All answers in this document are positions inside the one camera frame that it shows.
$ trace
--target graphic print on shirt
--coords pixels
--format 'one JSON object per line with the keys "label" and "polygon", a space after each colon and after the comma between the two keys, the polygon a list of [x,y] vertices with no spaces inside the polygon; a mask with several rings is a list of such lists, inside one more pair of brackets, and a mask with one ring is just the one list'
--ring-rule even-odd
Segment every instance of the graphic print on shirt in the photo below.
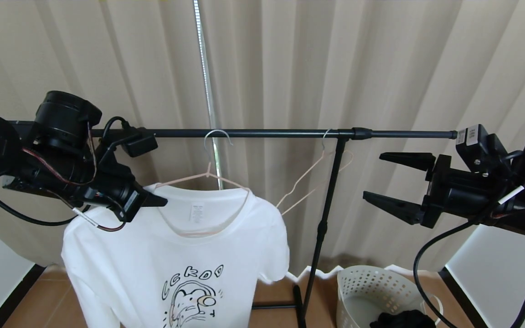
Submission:
{"label": "graphic print on shirt", "polygon": [[166,304],[169,302],[169,307],[165,311],[163,328],[182,328],[192,320],[205,322],[208,318],[215,318],[215,305],[222,298],[222,290],[216,292],[208,282],[220,278],[223,270],[223,264],[202,273],[188,266],[183,275],[177,273],[166,280],[161,298]]}

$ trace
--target t-shirt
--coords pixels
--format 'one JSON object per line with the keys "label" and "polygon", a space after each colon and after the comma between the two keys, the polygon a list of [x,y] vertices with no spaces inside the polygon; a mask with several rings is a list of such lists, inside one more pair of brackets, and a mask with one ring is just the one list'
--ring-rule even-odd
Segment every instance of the t-shirt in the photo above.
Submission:
{"label": "t-shirt", "polygon": [[[117,232],[81,217],[64,232],[62,258],[88,327],[246,328],[257,278],[288,270],[277,208],[244,189],[146,189],[169,202],[141,208]],[[86,214],[120,224],[106,208]]]}

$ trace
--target beige curtain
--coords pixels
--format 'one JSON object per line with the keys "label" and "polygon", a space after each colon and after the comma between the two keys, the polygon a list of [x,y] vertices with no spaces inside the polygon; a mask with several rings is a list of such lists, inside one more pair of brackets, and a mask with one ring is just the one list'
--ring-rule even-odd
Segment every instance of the beige curtain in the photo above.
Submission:
{"label": "beige curtain", "polygon": [[[525,143],[525,0],[200,2],[216,121],[213,128],[450,130],[482,123],[509,150]],[[46,91],[83,96],[104,112],[148,128],[210,128],[191,0],[0,1],[0,115],[33,119]],[[219,139],[221,171],[276,203],[319,157],[309,139]],[[140,183],[202,172],[201,140],[160,140],[137,159],[120,156]],[[326,140],[333,151],[334,140]],[[422,172],[377,158],[385,151],[457,156],[454,141],[351,141],[322,256],[410,266],[435,229],[407,226],[362,200],[362,192],[420,202]],[[459,158],[454,167],[464,169]],[[329,177],[331,158],[302,181],[283,209]],[[206,180],[188,187],[214,188]],[[14,208],[42,220],[69,210],[54,200],[2,190]],[[310,263],[325,186],[285,215],[291,272]],[[432,247],[438,270],[469,232]],[[59,261],[62,228],[31,226],[0,210],[0,238],[40,264]]]}

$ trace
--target black cloth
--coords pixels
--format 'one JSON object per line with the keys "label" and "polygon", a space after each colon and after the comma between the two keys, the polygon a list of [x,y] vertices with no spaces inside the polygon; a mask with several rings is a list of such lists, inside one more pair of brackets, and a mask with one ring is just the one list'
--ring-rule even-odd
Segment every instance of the black cloth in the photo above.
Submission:
{"label": "black cloth", "polygon": [[397,315],[381,313],[370,328],[435,328],[435,322],[421,311],[412,310]]}

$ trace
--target curtain gap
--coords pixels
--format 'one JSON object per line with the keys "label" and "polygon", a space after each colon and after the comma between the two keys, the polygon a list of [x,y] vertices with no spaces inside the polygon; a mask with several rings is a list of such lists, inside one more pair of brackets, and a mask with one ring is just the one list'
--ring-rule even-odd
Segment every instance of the curtain gap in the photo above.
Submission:
{"label": "curtain gap", "polygon": [[[206,41],[204,39],[204,33],[202,29],[202,20],[200,18],[200,5],[198,0],[194,0],[194,16],[196,17],[196,29],[198,30],[198,45],[200,46],[200,58],[202,60],[202,74],[204,75],[204,86],[206,92],[206,104],[208,106],[208,117],[210,118],[210,128],[216,129],[216,113],[214,110],[214,100],[212,95],[212,84],[210,82],[210,71],[208,70],[208,57],[206,56]],[[216,167],[216,175],[222,176],[221,174],[221,162],[219,147],[216,138],[212,139],[212,147],[214,152],[214,162]],[[221,180],[218,180],[218,189],[224,189],[224,184]]]}

